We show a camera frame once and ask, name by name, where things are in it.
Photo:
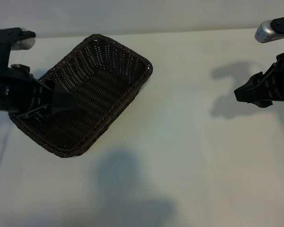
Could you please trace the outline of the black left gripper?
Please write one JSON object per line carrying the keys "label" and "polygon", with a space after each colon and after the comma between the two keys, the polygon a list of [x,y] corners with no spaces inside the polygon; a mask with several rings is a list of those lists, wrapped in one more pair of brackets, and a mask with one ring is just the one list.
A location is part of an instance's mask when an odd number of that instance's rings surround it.
{"label": "black left gripper", "polygon": [[0,66],[0,111],[13,113],[15,118],[30,118],[37,113],[74,110],[79,99],[57,82],[46,84],[35,79],[28,66]]}

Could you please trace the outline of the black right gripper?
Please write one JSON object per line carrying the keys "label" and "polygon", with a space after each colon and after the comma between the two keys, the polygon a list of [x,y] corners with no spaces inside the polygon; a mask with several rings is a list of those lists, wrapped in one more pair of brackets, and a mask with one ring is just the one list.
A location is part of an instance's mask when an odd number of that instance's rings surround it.
{"label": "black right gripper", "polygon": [[[239,87],[234,91],[238,102],[254,104],[260,108],[273,105],[272,101],[284,101],[284,53],[276,57],[276,62],[264,74],[262,71],[250,78],[251,89]],[[260,99],[253,88],[260,88]]]}

